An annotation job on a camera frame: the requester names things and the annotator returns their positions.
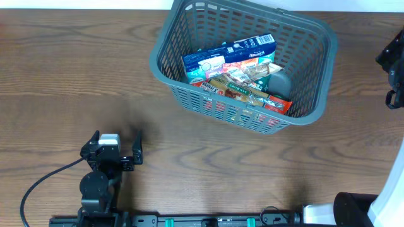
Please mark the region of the beige brown snack pouch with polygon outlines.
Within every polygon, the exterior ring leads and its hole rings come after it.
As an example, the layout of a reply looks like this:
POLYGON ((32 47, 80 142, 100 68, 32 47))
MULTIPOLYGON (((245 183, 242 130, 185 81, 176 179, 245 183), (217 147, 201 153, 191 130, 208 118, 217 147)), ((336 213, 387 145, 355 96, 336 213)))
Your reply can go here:
POLYGON ((250 68, 242 69, 241 67, 231 66, 223 70, 223 76, 231 82, 237 84, 250 84, 256 80, 267 77, 270 74, 277 73, 283 68, 274 63, 262 64, 250 68))

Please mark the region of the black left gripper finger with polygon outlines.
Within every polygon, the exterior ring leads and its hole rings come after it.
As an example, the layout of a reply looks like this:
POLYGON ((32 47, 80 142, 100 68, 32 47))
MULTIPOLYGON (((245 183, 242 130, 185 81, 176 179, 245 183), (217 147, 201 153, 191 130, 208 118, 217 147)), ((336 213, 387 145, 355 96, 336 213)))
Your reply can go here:
POLYGON ((132 152, 133 152, 133 163, 135 165, 142 165, 143 164, 143 148, 142 148, 142 133, 138 131, 136 134, 136 139, 132 145, 132 152))
POLYGON ((99 138, 100 138, 100 132, 96 130, 93 136, 81 148, 80 156, 82 158, 87 157, 91 152, 94 152, 98 149, 99 138))

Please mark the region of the orange yellow spaghetti packet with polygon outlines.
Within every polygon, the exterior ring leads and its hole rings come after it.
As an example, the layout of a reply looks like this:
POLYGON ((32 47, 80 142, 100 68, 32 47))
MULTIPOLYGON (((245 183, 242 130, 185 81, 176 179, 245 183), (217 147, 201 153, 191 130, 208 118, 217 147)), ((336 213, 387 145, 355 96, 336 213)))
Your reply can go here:
POLYGON ((231 82, 224 75, 194 83, 193 86, 280 114, 285 114, 293 104, 255 88, 231 82))

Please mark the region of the blue carton box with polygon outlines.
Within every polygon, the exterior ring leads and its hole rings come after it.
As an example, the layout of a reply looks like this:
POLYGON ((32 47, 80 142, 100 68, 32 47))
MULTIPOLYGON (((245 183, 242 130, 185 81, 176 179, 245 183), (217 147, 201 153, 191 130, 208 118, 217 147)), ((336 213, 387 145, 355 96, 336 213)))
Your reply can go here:
POLYGON ((276 46, 272 35, 264 34, 184 55, 182 63, 191 84, 223 73, 234 74, 242 82, 246 79, 241 75, 244 70, 275 61, 276 46))

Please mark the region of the green Nescafe coffee bag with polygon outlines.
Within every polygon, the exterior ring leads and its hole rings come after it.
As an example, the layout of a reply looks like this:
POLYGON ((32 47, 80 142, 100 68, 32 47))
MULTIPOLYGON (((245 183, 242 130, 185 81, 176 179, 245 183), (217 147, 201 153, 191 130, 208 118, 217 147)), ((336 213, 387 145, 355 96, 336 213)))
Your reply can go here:
POLYGON ((271 75, 259 78, 251 83, 248 84, 248 87, 254 88, 256 90, 262 91, 262 92, 267 92, 268 91, 268 85, 269 85, 269 80, 271 78, 271 75))

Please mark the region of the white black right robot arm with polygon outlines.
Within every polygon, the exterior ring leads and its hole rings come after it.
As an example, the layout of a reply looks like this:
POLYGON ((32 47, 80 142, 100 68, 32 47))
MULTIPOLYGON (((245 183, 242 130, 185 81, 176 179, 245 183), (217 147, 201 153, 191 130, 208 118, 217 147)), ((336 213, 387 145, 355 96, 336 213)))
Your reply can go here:
MULTIPOLYGON (((376 57, 388 73, 391 90, 385 104, 403 107, 403 31, 376 57)), ((403 226, 403 147, 400 148, 380 194, 340 192, 329 204, 307 205, 290 219, 289 226, 403 226)))

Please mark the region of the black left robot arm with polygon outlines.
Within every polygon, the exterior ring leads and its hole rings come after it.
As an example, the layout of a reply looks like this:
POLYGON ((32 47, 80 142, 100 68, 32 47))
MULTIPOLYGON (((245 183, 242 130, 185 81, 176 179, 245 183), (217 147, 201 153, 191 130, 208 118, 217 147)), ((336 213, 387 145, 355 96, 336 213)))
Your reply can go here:
POLYGON ((126 227, 132 225, 127 211, 117 208, 124 172, 132 172, 143 163, 141 132, 131 146, 132 155, 121 155, 118 134, 100 134, 96 131, 81 148, 80 156, 92 171, 80 182, 81 214, 78 226, 126 227))

